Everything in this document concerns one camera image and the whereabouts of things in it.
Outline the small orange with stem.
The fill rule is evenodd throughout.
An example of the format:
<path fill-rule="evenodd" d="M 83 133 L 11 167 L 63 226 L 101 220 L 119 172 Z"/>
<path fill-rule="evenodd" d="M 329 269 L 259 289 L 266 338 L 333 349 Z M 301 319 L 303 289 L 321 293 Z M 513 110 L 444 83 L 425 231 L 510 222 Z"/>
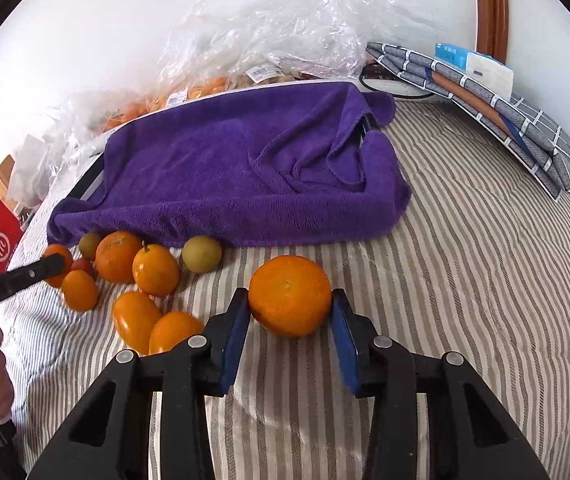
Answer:
<path fill-rule="evenodd" d="M 145 294 L 166 297 L 177 288 L 181 273 L 178 260 L 166 247 L 144 244 L 132 263 L 134 283 Z"/>

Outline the large orange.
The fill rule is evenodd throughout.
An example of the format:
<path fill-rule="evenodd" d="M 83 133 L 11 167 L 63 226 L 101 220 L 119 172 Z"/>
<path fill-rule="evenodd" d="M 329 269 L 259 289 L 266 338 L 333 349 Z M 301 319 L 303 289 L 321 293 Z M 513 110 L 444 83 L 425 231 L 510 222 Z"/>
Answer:
<path fill-rule="evenodd" d="M 251 277 L 248 289 L 251 314 L 271 333 L 301 338 L 314 333 L 331 309 L 331 283 L 310 259 L 277 256 Z"/>

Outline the leftmost orange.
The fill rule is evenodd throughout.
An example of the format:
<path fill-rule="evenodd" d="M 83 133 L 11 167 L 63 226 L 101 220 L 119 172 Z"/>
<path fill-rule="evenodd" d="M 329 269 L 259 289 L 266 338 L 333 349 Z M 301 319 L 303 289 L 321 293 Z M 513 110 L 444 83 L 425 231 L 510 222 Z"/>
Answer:
<path fill-rule="evenodd" d="M 59 288 L 71 270 L 73 260 L 70 250 L 61 244 L 48 245 L 42 258 L 46 263 L 46 283 Z"/>

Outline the small red fruit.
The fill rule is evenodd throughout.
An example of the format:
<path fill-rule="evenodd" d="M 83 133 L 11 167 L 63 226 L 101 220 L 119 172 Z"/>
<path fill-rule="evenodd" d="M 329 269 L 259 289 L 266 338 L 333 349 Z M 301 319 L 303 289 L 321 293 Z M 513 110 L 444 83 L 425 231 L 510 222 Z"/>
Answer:
<path fill-rule="evenodd" d="M 90 275 L 91 278 L 95 278 L 95 269 L 93 262 L 85 257 L 74 260 L 70 266 L 70 270 L 80 270 Z"/>

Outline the small orange front left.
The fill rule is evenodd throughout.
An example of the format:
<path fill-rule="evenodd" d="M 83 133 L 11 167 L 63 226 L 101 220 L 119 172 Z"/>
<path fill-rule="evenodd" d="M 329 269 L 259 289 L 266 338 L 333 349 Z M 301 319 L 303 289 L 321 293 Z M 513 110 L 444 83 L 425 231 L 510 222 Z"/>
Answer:
<path fill-rule="evenodd" d="M 71 270 L 62 280 L 60 290 L 64 303 L 72 311 L 90 311 L 98 303 L 98 287 L 91 275 L 83 270 Z"/>

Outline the small greenish fruit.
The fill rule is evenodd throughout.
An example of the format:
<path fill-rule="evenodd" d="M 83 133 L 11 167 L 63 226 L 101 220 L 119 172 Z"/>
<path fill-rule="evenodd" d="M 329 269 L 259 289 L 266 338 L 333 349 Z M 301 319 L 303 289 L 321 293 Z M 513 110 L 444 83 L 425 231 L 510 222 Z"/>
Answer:
<path fill-rule="evenodd" d="M 86 233 L 81 237 L 78 247 L 83 258 L 94 261 L 97 247 L 102 241 L 102 235 L 97 232 Z"/>

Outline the white plastic bag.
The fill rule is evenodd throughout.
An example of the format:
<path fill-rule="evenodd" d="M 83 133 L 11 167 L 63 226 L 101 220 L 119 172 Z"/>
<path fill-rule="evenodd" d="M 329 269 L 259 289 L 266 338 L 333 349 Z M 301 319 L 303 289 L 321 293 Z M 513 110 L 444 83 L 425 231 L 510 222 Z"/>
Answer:
<path fill-rule="evenodd" d="M 52 144 L 26 136 L 12 167 L 8 198 L 23 207 L 40 205 L 50 191 L 55 168 Z"/>

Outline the brown cardboard box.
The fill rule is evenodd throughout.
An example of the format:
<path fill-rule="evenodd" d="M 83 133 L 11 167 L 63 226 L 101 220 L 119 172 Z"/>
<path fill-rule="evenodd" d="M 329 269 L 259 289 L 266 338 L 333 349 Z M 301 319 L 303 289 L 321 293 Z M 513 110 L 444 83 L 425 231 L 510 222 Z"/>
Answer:
<path fill-rule="evenodd" d="M 7 206 L 9 210 L 14 210 L 17 203 L 8 198 L 8 186 L 10 176 L 12 175 L 12 168 L 14 168 L 15 161 L 12 155 L 7 155 L 0 163 L 0 200 Z"/>

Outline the oblong orange fruit right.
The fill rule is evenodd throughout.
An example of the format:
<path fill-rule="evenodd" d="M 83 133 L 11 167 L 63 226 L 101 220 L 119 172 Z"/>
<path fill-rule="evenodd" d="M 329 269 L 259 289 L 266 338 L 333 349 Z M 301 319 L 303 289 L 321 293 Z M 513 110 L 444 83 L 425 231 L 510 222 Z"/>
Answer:
<path fill-rule="evenodd" d="M 158 354 L 172 350 L 180 342 L 204 330 L 203 322 L 187 312 L 169 312 L 163 315 L 151 330 L 148 341 L 148 354 Z"/>

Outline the striped quilt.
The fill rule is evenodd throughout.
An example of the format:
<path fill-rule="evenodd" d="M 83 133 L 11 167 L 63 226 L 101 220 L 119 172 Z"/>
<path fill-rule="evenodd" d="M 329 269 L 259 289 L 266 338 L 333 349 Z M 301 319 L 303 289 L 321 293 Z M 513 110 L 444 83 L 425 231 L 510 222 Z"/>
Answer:
<path fill-rule="evenodd" d="M 427 356 L 456 350 L 508 409 L 551 479 L 570 479 L 570 193 L 550 200 L 525 168 L 450 103 L 400 102 L 385 133 L 413 196 L 396 228 L 363 243 L 226 250 L 222 269 L 184 272 L 160 308 L 203 321 L 276 255 L 323 266 L 380 333 Z M 123 348 L 111 303 L 68 310 L 46 284 L 0 305 L 29 470 Z M 326 326 L 284 339 L 250 323 L 236 382 L 206 400 L 217 479 L 360 479 L 372 400 L 341 383 Z"/>

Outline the purple towel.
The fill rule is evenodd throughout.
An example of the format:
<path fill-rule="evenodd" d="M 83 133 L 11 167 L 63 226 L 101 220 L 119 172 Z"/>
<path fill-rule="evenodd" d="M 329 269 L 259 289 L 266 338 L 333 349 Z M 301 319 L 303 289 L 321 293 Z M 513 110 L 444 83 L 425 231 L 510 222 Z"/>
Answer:
<path fill-rule="evenodd" d="M 102 182 L 50 215 L 48 239 L 128 231 L 171 247 L 370 240 L 411 200 L 383 131 L 396 106 L 349 82 L 231 92 L 136 119 L 110 136 Z"/>

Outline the folded grey checked cloth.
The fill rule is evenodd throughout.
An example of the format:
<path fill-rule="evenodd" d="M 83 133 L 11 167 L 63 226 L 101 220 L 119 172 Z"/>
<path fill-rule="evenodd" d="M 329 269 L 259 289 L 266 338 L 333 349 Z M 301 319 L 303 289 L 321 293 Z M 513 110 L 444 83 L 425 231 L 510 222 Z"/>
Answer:
<path fill-rule="evenodd" d="M 406 84 L 460 107 L 503 144 L 551 198 L 570 192 L 570 136 L 544 110 L 516 94 L 500 96 L 442 58 L 374 41 L 366 53 Z"/>

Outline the clear plastic fruit bags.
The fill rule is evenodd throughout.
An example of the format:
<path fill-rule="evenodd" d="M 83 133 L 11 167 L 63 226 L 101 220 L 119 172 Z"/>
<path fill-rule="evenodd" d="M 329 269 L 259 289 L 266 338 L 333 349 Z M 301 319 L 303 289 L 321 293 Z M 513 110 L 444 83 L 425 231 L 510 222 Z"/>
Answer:
<path fill-rule="evenodd" d="M 250 86 L 260 65 L 279 78 L 355 77 L 373 40 L 425 39 L 432 26 L 400 0 L 257 0 L 225 10 L 198 0 L 160 54 L 154 81 L 142 90 L 85 92 L 56 119 L 61 160 L 80 166 L 101 152 L 114 129 L 183 100 Z"/>

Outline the blue white tissue box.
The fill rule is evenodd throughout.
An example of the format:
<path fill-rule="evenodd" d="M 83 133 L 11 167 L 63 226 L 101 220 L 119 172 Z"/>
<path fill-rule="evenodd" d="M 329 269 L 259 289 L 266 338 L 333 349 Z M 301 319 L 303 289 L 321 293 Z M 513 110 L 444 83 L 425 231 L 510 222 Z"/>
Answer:
<path fill-rule="evenodd" d="M 513 70 L 491 56 L 443 42 L 435 44 L 435 56 L 474 78 L 506 101 L 511 99 Z"/>

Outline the brown wooden door frame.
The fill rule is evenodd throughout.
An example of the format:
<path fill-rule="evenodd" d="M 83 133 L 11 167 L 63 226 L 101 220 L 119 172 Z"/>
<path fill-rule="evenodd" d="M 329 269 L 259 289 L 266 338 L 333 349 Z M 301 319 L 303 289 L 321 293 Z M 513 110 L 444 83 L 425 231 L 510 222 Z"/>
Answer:
<path fill-rule="evenodd" d="M 476 0 L 476 50 L 506 62 L 509 42 L 509 0 Z"/>

